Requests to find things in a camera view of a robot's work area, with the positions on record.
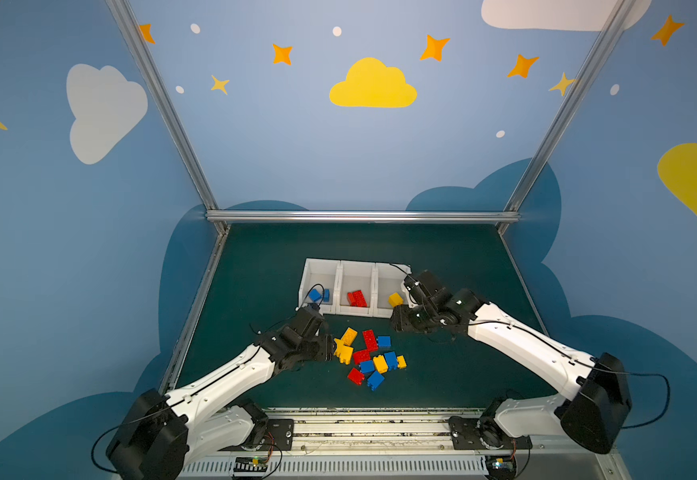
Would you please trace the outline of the yellow lego brick top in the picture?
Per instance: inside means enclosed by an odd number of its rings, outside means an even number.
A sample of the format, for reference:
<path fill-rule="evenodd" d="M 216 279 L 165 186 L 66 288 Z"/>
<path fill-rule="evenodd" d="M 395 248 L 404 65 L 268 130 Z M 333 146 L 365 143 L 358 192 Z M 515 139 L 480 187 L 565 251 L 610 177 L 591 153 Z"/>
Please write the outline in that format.
<path fill-rule="evenodd" d="M 405 300 L 400 293 L 394 292 L 394 294 L 391 294 L 388 297 L 388 303 L 392 308 L 396 308 L 397 306 L 404 305 Z"/>

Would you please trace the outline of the long red lego brick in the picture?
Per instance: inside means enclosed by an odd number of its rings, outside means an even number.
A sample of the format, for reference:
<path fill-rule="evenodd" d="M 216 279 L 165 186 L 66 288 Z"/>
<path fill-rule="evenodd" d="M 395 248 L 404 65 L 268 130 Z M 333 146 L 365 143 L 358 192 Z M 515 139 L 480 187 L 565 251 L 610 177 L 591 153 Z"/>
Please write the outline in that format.
<path fill-rule="evenodd" d="M 354 291 L 355 293 L 355 300 L 356 300 L 356 306 L 358 308 L 366 308 L 367 307 L 367 302 L 365 300 L 365 297 L 362 293 L 361 290 L 356 290 Z"/>

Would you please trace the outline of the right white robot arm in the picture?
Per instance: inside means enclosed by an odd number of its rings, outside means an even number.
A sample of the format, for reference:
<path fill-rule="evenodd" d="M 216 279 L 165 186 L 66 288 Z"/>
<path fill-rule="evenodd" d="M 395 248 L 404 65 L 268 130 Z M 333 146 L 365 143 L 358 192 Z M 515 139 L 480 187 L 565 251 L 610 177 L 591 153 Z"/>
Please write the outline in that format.
<path fill-rule="evenodd" d="M 502 449 L 522 437 L 565 436 L 596 454 L 612 450 L 632 408 L 619 359 L 608 353 L 593 357 L 559 343 L 468 289 L 450 292 L 428 270 L 407 274 L 401 286 L 406 302 L 392 311 L 394 330 L 465 335 L 553 388 L 550 396 L 494 400 L 477 422 L 481 444 Z"/>

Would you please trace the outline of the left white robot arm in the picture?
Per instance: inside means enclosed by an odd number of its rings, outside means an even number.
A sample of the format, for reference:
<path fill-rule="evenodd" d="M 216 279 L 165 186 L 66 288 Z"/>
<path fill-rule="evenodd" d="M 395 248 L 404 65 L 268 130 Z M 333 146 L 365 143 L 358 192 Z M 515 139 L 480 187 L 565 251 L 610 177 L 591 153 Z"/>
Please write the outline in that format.
<path fill-rule="evenodd" d="M 122 423 L 108 431 L 110 472 L 122 479 L 174 479 L 186 464 L 246 443 L 268 418 L 238 398 L 304 362 L 326 362 L 334 352 L 320 308 L 298 308 L 210 374 L 164 394 L 150 389 L 138 396 Z"/>

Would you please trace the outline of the red square lego brick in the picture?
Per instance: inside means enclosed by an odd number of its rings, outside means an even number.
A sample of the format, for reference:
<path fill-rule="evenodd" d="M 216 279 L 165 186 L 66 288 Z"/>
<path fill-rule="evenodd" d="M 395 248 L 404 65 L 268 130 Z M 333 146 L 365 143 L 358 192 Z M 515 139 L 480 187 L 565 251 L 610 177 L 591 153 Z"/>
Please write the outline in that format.
<path fill-rule="evenodd" d="M 371 356 L 368 350 L 358 350 L 353 352 L 353 361 L 356 365 L 360 365 L 363 362 L 370 361 Z"/>

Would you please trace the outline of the right white bin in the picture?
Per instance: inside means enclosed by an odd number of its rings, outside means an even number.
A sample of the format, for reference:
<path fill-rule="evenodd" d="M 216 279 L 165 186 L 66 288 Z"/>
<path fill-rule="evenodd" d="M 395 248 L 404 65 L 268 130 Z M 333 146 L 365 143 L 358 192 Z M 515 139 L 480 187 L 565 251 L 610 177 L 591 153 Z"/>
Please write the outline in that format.
<path fill-rule="evenodd" d="M 398 292 L 405 300 L 404 305 L 409 305 L 409 294 L 404 286 L 406 276 L 412 274 L 409 265 L 397 263 L 375 264 L 371 284 L 370 312 L 375 318 L 389 319 L 393 308 L 388 303 L 388 297 Z"/>

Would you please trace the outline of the white bin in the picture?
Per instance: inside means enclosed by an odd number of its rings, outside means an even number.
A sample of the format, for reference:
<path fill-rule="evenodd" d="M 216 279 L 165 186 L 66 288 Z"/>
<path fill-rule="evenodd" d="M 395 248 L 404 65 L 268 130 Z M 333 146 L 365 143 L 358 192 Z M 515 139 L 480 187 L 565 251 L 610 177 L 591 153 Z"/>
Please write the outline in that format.
<path fill-rule="evenodd" d="M 370 312 L 375 318 L 389 319 L 393 308 L 388 303 L 388 297 L 398 292 L 405 300 L 404 305 L 409 305 L 409 294 L 404 286 L 406 276 L 412 274 L 409 265 L 397 263 L 375 264 L 371 284 Z"/>
<path fill-rule="evenodd" d="M 338 260 L 306 258 L 300 289 L 298 289 L 298 304 L 306 306 L 316 304 L 322 314 L 338 313 Z M 330 302 L 312 303 L 306 299 L 308 292 L 314 288 L 329 289 Z"/>
<path fill-rule="evenodd" d="M 376 306 L 376 264 L 372 262 L 340 261 L 336 271 L 336 314 L 357 317 L 372 317 Z M 353 305 L 348 294 L 360 292 L 365 306 Z"/>

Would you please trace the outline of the long red brick centre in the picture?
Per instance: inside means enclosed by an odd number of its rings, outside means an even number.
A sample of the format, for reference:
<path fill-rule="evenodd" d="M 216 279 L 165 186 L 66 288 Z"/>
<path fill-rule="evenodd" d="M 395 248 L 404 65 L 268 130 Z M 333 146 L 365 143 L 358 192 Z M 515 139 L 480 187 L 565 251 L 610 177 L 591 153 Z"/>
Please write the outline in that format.
<path fill-rule="evenodd" d="M 379 349 L 377 338 L 372 330 L 365 330 L 362 332 L 362 337 L 365 349 L 368 353 L 376 352 Z"/>

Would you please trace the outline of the red lego brick bottom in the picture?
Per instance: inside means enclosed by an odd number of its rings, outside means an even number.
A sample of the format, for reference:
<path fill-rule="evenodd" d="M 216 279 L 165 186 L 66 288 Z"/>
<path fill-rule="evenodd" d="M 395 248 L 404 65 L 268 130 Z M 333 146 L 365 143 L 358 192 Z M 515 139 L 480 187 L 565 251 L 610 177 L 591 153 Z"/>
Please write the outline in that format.
<path fill-rule="evenodd" d="M 357 386 L 362 386 L 365 382 L 365 375 L 360 370 L 352 368 L 348 373 L 348 380 Z"/>

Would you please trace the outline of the left white bin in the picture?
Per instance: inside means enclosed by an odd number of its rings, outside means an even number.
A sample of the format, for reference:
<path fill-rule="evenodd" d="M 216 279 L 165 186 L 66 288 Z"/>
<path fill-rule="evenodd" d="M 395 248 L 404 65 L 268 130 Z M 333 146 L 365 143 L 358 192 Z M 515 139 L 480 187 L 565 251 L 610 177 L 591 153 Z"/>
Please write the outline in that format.
<path fill-rule="evenodd" d="M 338 260 L 306 258 L 300 289 L 298 289 L 298 304 L 306 306 L 316 304 L 322 314 L 338 313 Z M 306 299 L 308 292 L 314 288 L 329 289 L 330 302 L 312 303 Z"/>

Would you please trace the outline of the middle white bin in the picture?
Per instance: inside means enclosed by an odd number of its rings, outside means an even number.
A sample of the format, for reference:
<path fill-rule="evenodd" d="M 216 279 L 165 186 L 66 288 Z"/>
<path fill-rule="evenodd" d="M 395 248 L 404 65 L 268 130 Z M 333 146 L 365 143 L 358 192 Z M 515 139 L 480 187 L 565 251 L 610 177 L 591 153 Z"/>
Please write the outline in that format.
<path fill-rule="evenodd" d="M 376 264 L 372 262 L 340 261 L 336 271 L 336 314 L 357 317 L 372 317 L 376 306 Z M 348 294 L 360 292 L 365 306 L 353 305 Z"/>

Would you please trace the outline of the blue lego brick bottom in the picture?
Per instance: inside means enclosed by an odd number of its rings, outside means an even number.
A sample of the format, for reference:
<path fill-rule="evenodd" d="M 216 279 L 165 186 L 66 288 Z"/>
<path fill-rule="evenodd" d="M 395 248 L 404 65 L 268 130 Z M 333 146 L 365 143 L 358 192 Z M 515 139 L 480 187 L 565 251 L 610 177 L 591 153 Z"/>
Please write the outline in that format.
<path fill-rule="evenodd" d="M 384 382 L 384 376 L 379 372 L 373 372 L 367 379 L 366 385 L 371 391 L 376 391 L 377 388 Z"/>

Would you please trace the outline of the left control circuit board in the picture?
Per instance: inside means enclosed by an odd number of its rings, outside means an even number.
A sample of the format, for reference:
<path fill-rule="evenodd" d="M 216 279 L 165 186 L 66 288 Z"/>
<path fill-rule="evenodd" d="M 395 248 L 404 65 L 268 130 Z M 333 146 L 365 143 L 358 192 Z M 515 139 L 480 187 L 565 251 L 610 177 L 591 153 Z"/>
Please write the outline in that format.
<path fill-rule="evenodd" d="M 263 457 L 236 457 L 232 464 L 232 474 L 234 475 L 257 475 L 262 476 L 268 473 L 270 466 L 268 460 Z"/>

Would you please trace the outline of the control circuit board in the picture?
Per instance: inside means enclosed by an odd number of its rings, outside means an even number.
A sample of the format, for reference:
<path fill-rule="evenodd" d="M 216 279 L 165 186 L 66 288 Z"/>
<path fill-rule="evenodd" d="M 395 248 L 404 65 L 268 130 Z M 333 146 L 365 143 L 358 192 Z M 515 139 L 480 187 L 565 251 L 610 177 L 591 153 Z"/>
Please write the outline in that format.
<path fill-rule="evenodd" d="M 236 457 L 232 464 L 232 474 L 234 475 L 257 475 L 262 476 L 268 473 L 270 466 L 268 460 L 263 457 Z"/>
<path fill-rule="evenodd" d="M 512 480 L 515 478 L 516 462 L 510 457 L 488 456 L 485 458 L 487 479 Z"/>

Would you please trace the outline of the right control circuit board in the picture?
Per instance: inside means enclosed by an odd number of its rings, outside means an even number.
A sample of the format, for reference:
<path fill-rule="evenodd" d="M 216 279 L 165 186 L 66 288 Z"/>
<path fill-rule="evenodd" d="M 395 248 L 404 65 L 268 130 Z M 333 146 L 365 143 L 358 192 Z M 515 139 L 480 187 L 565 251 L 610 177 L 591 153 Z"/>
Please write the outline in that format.
<path fill-rule="evenodd" d="M 515 478 L 516 462 L 510 457 L 488 456 L 485 458 L 487 479 L 512 480 Z"/>

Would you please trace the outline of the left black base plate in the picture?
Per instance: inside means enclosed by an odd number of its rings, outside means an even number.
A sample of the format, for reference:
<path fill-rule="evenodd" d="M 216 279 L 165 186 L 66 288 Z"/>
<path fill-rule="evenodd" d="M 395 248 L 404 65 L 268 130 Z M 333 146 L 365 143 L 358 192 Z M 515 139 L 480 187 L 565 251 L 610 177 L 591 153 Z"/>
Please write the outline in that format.
<path fill-rule="evenodd" d="M 268 451 L 292 450 L 294 441 L 294 422 L 291 419 L 268 419 L 258 422 L 252 433 L 240 445 L 226 447 L 226 450 Z"/>

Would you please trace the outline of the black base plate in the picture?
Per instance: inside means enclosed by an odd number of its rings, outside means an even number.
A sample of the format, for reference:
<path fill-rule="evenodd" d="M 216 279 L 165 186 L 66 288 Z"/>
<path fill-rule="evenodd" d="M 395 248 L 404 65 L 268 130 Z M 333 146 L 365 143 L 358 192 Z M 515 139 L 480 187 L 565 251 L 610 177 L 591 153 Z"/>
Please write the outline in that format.
<path fill-rule="evenodd" d="M 455 450 L 532 450 L 533 447 L 528 436 L 509 437 L 491 418 L 451 416 L 447 425 Z"/>
<path fill-rule="evenodd" d="M 226 447 L 226 450 L 268 451 L 292 450 L 294 441 L 294 422 L 291 419 L 268 419 L 258 422 L 252 433 L 240 445 Z"/>

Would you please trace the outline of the aluminium front rail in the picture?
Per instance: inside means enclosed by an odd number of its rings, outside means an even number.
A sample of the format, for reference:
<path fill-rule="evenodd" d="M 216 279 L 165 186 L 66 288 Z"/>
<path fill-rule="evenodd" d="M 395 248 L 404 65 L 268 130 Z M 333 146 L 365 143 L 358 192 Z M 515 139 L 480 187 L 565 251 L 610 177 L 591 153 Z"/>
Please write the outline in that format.
<path fill-rule="evenodd" d="M 489 449 L 478 440 L 454 447 L 448 420 L 476 419 L 473 408 L 268 408 L 270 420 L 290 419 L 292 449 L 286 456 L 416 456 L 524 454 L 518 443 Z"/>

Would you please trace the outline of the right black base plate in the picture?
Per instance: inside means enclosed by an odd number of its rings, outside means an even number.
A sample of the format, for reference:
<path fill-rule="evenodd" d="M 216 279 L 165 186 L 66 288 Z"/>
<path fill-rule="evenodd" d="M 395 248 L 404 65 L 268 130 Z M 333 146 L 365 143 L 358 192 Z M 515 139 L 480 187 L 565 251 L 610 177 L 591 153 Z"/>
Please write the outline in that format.
<path fill-rule="evenodd" d="M 533 447 L 528 436 L 509 437 L 491 418 L 451 416 L 447 425 L 455 450 L 532 450 Z"/>

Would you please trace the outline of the aluminium frame back bar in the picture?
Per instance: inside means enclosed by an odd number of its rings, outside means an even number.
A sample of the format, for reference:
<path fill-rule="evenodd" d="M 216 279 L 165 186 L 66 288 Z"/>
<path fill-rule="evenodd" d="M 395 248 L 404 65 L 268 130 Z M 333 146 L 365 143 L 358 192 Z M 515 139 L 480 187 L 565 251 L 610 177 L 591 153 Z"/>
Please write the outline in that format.
<path fill-rule="evenodd" d="M 512 224 L 520 220 L 520 215 L 516 212 L 208 210 L 206 219 L 230 223 Z"/>

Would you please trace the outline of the aluminium frame right post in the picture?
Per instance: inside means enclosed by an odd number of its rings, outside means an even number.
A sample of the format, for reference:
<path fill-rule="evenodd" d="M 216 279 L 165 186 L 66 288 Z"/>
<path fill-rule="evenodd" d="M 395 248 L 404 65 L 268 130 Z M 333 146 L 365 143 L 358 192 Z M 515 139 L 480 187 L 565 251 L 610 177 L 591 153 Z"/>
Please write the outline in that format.
<path fill-rule="evenodd" d="M 564 100 L 550 123 L 544 138 L 542 138 L 538 150 L 530 159 L 526 170 L 524 170 L 504 207 L 503 219 L 497 224 L 497 233 L 500 236 L 504 236 L 512 223 L 519 221 L 519 210 L 522 204 L 524 204 L 532 187 L 536 184 L 540 173 L 550 160 L 551 154 L 558 146 L 565 130 L 570 126 L 590 87 L 594 84 L 599 72 L 606 64 L 617 42 L 626 30 L 625 24 L 636 4 L 635 0 L 615 2 L 592 48 L 577 72 L 576 82 L 571 86 L 570 92 L 564 96 Z"/>

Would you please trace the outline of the aluminium frame post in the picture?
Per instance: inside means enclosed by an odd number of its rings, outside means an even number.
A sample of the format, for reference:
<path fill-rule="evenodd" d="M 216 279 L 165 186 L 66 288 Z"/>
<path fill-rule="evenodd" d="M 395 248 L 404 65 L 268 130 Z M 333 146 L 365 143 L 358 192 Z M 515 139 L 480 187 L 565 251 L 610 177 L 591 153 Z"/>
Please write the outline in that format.
<path fill-rule="evenodd" d="M 565 130 L 570 126 L 590 87 L 594 84 L 599 72 L 606 64 L 617 42 L 626 30 L 625 24 L 636 4 L 635 0 L 615 2 L 592 48 L 577 72 L 576 82 L 571 86 L 570 92 L 564 96 L 564 100 L 550 123 L 544 138 L 542 138 L 538 150 L 530 159 L 526 170 L 524 170 L 504 207 L 503 219 L 497 224 L 497 233 L 500 236 L 504 236 L 512 223 L 519 221 L 519 210 L 522 204 L 524 204 L 532 187 L 536 184 L 540 173 L 550 160 L 551 154 L 558 146 Z"/>
<path fill-rule="evenodd" d="M 170 94 L 164 85 L 164 80 L 156 67 L 156 62 L 152 58 L 150 53 L 150 48 L 148 48 L 148 42 L 144 40 L 142 32 L 140 31 L 140 26 L 136 22 L 136 16 L 134 15 L 134 10 L 130 6 L 130 2 L 124 0 L 106 0 L 106 5 L 118 26 L 118 30 L 122 34 L 130 54 L 140 70 L 140 74 L 144 78 L 144 83 L 148 88 L 148 92 L 166 124 L 166 129 L 178 150 L 178 155 L 182 158 L 184 162 L 184 167 L 190 176 L 190 180 L 204 204 L 204 209 L 206 212 L 218 210 L 218 202 L 212 194 L 212 188 L 210 188 L 210 182 L 202 170 L 200 165 L 200 160 L 196 156 L 196 152 L 190 144 L 188 139 L 188 134 L 180 118 L 178 118 L 178 112 L 174 108 L 174 104 L 170 99 Z"/>

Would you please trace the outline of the aluminium frame left post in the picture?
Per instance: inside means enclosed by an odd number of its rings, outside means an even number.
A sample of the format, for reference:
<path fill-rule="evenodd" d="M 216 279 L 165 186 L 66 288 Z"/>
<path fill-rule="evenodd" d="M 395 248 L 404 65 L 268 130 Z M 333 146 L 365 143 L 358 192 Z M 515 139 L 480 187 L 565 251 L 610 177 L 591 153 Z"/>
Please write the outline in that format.
<path fill-rule="evenodd" d="M 166 124 L 166 129 L 178 150 L 178 155 L 182 158 L 184 162 L 184 167 L 190 176 L 190 180 L 204 204 L 204 209 L 206 212 L 218 210 L 218 202 L 212 194 L 212 188 L 210 188 L 210 182 L 202 170 L 200 165 L 200 160 L 196 156 L 196 152 L 190 144 L 188 139 L 188 134 L 180 118 L 178 118 L 178 112 L 174 108 L 174 104 L 170 99 L 170 94 L 164 85 L 164 80 L 156 67 L 156 62 L 152 58 L 150 53 L 150 48 L 148 48 L 148 42 L 144 40 L 142 32 L 140 31 L 140 26 L 136 22 L 136 16 L 134 15 L 134 10 L 130 6 L 130 2 L 124 0 L 106 0 L 106 5 L 118 26 L 118 30 L 122 34 L 130 54 L 140 70 L 140 74 L 144 78 L 144 83 L 148 88 L 148 92 Z"/>

